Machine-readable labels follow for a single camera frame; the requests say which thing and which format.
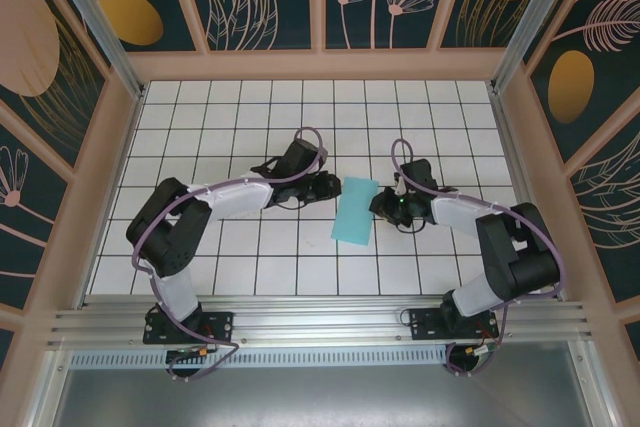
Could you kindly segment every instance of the blue towel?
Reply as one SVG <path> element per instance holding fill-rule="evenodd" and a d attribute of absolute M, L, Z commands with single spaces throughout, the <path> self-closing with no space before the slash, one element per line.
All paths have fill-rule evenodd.
<path fill-rule="evenodd" d="M 378 182 L 375 180 L 355 177 L 344 179 L 331 238 L 368 245 L 373 225 L 373 214 L 369 212 L 369 205 L 377 193 Z"/>

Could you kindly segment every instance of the white grid mat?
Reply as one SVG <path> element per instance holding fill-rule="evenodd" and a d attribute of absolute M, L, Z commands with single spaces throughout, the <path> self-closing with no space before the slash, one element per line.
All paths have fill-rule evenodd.
<path fill-rule="evenodd" d="M 331 156 L 325 169 L 341 179 L 392 185 L 390 146 L 402 136 L 440 184 L 515 203 L 483 82 L 153 82 L 88 293 L 151 293 L 131 267 L 125 230 L 160 181 L 237 177 L 283 154 L 301 125 L 320 130 Z M 443 227 L 407 235 L 376 220 L 367 247 L 335 242 L 336 205 L 273 207 L 211 224 L 189 267 L 197 293 L 442 294 L 482 269 L 477 240 Z"/>

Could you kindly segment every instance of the light blue cloth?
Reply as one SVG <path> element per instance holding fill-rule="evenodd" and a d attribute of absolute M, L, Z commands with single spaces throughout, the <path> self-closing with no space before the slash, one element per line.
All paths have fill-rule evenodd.
<path fill-rule="evenodd" d="M 377 193 L 378 182 L 375 180 L 355 177 L 344 179 L 331 238 L 368 245 L 373 225 L 373 214 L 369 212 L 369 205 Z"/>

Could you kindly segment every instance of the black mounting plate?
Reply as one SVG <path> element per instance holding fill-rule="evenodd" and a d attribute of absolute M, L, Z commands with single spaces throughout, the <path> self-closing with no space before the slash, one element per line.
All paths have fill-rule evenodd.
<path fill-rule="evenodd" d="M 164 313 L 151 313 L 146 316 L 146 325 L 142 343 L 145 345 L 202 344 L 178 329 Z M 205 337 L 231 341 L 233 332 L 232 312 L 203 312 L 200 326 L 196 331 Z"/>
<path fill-rule="evenodd" d="M 409 320 L 406 316 L 403 322 L 411 324 L 411 338 L 413 340 L 456 340 L 456 339 L 482 339 L 480 325 L 492 336 L 498 337 L 498 324 L 496 315 L 492 312 L 481 312 L 478 315 L 459 322 L 457 328 L 449 330 L 442 316 L 440 308 L 432 309 L 407 309 Z"/>

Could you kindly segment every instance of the purple cable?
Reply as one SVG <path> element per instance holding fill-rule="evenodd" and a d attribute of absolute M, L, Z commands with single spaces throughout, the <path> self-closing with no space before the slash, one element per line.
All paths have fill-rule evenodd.
<path fill-rule="evenodd" d="M 135 247 L 133 249 L 133 254 L 131 255 L 131 264 L 133 265 L 134 269 L 139 270 L 141 272 L 145 272 L 147 275 L 150 276 L 151 290 L 153 290 L 153 295 L 156 297 L 156 300 L 158 301 L 158 305 L 164 311 L 164 313 L 169 318 L 169 320 L 171 320 L 171 322 L 173 322 L 175 324 L 175 326 L 178 329 L 182 330 L 185 334 L 187 334 L 187 335 L 189 335 L 189 336 L 191 336 L 191 337 L 193 337 L 195 339 L 201 340 L 205 344 L 232 347 L 232 350 L 230 352 L 228 352 L 227 354 L 222 356 L 222 358 L 220 358 L 212 366 L 207 367 L 206 369 L 199 370 L 198 372 L 196 372 L 195 374 L 193 374 L 193 375 L 191 375 L 189 377 L 178 377 L 173 372 L 173 367 L 174 367 L 175 363 L 178 362 L 179 360 L 183 359 L 183 358 L 188 357 L 188 355 L 176 357 L 171 362 L 171 364 L 169 364 L 169 373 L 171 374 L 173 380 L 181 379 L 183 382 L 188 382 L 189 380 L 201 379 L 202 377 L 204 377 L 204 376 L 208 375 L 209 373 L 213 372 L 216 368 L 218 368 L 218 366 L 220 364 L 222 364 L 225 360 L 227 360 L 229 357 L 231 357 L 233 354 L 235 354 L 238 351 L 238 349 L 240 348 L 240 346 L 238 344 L 236 344 L 235 342 L 227 342 L 227 341 L 224 341 L 224 340 L 212 339 L 212 338 L 200 335 L 197 332 L 194 332 L 191 329 L 188 329 L 187 327 L 182 325 L 180 323 L 180 321 L 175 318 L 175 316 L 171 313 L 169 308 L 164 303 L 164 301 L 162 299 L 162 296 L 160 295 L 160 292 L 159 292 L 158 287 L 156 285 L 155 277 L 153 276 L 152 269 L 140 265 L 140 250 L 142 249 L 142 246 L 144 245 L 144 243 L 147 241 L 147 239 L 151 235 L 151 232 L 153 232 L 153 229 L 155 229 L 160 224 L 160 222 L 162 222 L 164 220 L 164 218 L 167 216 L 167 214 L 169 214 L 169 212 L 171 212 L 173 209 L 175 209 L 178 205 L 182 204 L 183 202 L 186 202 L 189 199 L 192 199 L 193 197 L 209 193 L 212 190 L 220 189 L 222 187 L 228 187 L 230 185 L 250 184 L 250 183 L 285 184 L 285 183 L 288 183 L 288 182 L 294 182 L 294 181 L 304 177 L 305 175 L 307 175 L 309 172 L 311 172 L 311 170 L 313 170 L 313 168 L 316 165 L 318 165 L 320 163 L 320 160 L 324 155 L 324 153 L 323 153 L 324 148 L 323 148 L 322 137 L 320 135 L 320 132 L 318 132 L 313 127 L 301 127 L 300 129 L 298 129 L 296 131 L 296 133 L 294 135 L 294 138 L 297 138 L 299 135 L 302 135 L 302 132 L 305 131 L 305 130 L 313 132 L 316 135 L 316 137 L 318 138 L 318 153 L 316 154 L 315 158 L 313 159 L 313 162 L 311 163 L 311 165 L 309 165 L 309 167 L 304 169 L 302 172 L 300 172 L 300 173 L 298 173 L 296 175 L 292 175 L 291 177 L 287 177 L 286 179 L 263 179 L 263 178 L 244 178 L 244 177 L 241 177 L 241 178 L 238 178 L 238 179 L 229 179 L 229 180 L 225 180 L 223 182 L 219 182 L 219 183 L 214 184 L 214 185 L 207 185 L 206 187 L 203 187 L 202 189 L 195 190 L 193 192 L 189 192 L 189 193 L 187 193 L 187 194 L 185 194 L 185 195 L 183 195 L 181 197 L 178 197 L 176 200 L 171 202 L 167 207 L 165 207 L 165 209 L 162 212 L 160 212 L 155 219 L 153 219 L 151 224 L 149 224 L 149 227 L 147 227 L 147 229 L 142 233 L 142 235 L 140 236 L 140 239 L 138 239 L 138 242 L 136 243 L 136 245 L 135 245 Z"/>
<path fill-rule="evenodd" d="M 566 268 L 564 265 L 564 261 L 562 260 L 562 255 L 560 254 L 560 251 L 558 250 L 558 248 L 555 246 L 555 244 L 553 243 L 553 241 L 537 226 L 535 225 L 533 222 L 531 222 L 529 219 L 526 219 L 525 217 L 523 217 L 522 215 L 518 214 L 517 212 L 512 211 L 511 209 L 507 208 L 507 207 L 503 207 L 502 205 L 499 204 L 492 204 L 491 202 L 487 202 L 486 200 L 482 200 L 482 199 L 477 199 L 475 197 L 471 197 L 470 195 L 464 195 L 464 194 L 453 194 L 453 193 L 449 193 L 449 192 L 439 192 L 437 190 L 432 190 L 429 189 L 427 187 L 424 187 L 420 184 L 418 184 L 417 182 L 414 182 L 413 180 L 411 180 L 400 168 L 400 165 L 398 164 L 398 159 L 396 157 L 396 147 L 398 146 L 398 144 L 403 144 L 407 147 L 407 149 L 409 150 L 409 156 L 410 158 L 413 158 L 413 147 L 411 147 L 411 144 L 409 142 L 407 142 L 404 139 L 396 139 L 393 144 L 391 145 L 391 162 L 393 162 L 393 167 L 396 169 L 396 171 L 398 172 L 398 174 L 400 174 L 400 177 L 402 177 L 402 179 L 409 185 L 411 185 L 412 187 L 414 187 L 417 190 L 420 190 L 422 192 L 426 192 L 427 194 L 430 195 L 434 195 L 436 197 L 444 197 L 447 199 L 462 199 L 462 200 L 466 200 L 468 202 L 472 202 L 474 204 L 480 205 L 482 207 L 490 207 L 493 210 L 497 210 L 499 212 L 505 213 L 507 215 L 509 215 L 510 217 L 513 217 L 514 219 L 518 220 L 520 223 L 526 225 L 534 234 L 536 234 L 536 236 L 547 246 L 547 248 L 549 249 L 549 251 L 551 252 L 551 255 L 553 256 L 553 259 L 556 261 L 556 264 L 558 265 L 558 271 L 559 271 L 559 276 L 560 276 L 560 280 L 558 281 L 558 283 L 556 284 L 556 286 L 554 287 L 554 289 L 550 292 L 546 292 L 546 293 L 542 293 L 542 294 L 526 294 L 523 295 L 521 297 L 519 297 L 519 299 L 544 299 L 544 298 L 549 298 L 549 297 L 553 297 L 555 295 L 558 295 L 560 293 L 560 291 L 564 288 L 564 283 L 565 283 L 565 278 L 566 278 Z M 504 328 L 505 325 L 507 323 L 507 309 L 509 307 L 509 304 L 513 302 L 505 302 L 501 305 L 498 305 L 496 307 L 493 308 L 493 310 L 497 310 L 500 308 L 504 308 L 503 314 L 502 314 L 502 329 L 500 330 L 500 337 L 498 342 L 502 343 L 502 337 L 504 335 Z M 446 353 L 446 367 L 450 372 L 458 372 L 458 373 L 463 373 L 462 369 L 456 367 L 455 365 L 451 364 L 451 362 L 449 361 L 449 357 L 451 355 L 451 351 L 453 350 L 453 348 L 455 347 L 455 342 L 453 344 L 449 344 L 449 346 L 447 346 L 447 353 Z M 489 360 L 493 357 L 493 354 L 491 355 L 491 357 L 489 357 L 489 359 L 487 359 L 485 361 L 484 364 L 482 364 L 476 371 L 474 371 L 474 373 L 479 373 L 482 370 L 484 370 L 486 368 L 486 366 L 489 363 Z"/>

